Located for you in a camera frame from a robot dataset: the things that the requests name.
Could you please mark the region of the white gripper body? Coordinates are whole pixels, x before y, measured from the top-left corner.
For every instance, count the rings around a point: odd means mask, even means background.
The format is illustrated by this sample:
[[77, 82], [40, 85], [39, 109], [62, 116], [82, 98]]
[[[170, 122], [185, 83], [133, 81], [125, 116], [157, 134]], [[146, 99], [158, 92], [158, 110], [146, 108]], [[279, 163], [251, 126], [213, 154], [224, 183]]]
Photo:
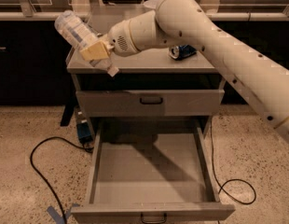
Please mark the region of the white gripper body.
[[139, 53], [131, 36], [130, 24], [131, 20], [119, 22], [107, 34], [108, 41], [114, 47], [116, 55], [127, 57]]

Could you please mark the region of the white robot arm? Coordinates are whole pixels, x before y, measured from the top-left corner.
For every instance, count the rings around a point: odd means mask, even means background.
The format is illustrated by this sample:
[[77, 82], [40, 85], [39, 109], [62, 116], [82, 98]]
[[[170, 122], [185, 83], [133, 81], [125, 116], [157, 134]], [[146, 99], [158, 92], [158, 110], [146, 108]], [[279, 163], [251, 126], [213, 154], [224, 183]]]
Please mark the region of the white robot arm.
[[158, 0], [82, 49], [86, 61], [190, 45], [289, 144], [289, 70], [217, 27], [195, 0]]

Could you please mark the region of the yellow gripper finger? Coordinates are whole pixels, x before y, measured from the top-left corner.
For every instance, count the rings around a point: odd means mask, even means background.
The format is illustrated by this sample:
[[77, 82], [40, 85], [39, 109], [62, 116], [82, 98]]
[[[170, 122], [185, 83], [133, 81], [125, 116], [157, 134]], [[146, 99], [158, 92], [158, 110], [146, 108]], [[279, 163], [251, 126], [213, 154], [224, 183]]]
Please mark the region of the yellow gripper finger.
[[79, 51], [85, 61], [99, 61], [110, 56], [112, 46], [100, 40], [93, 45]]

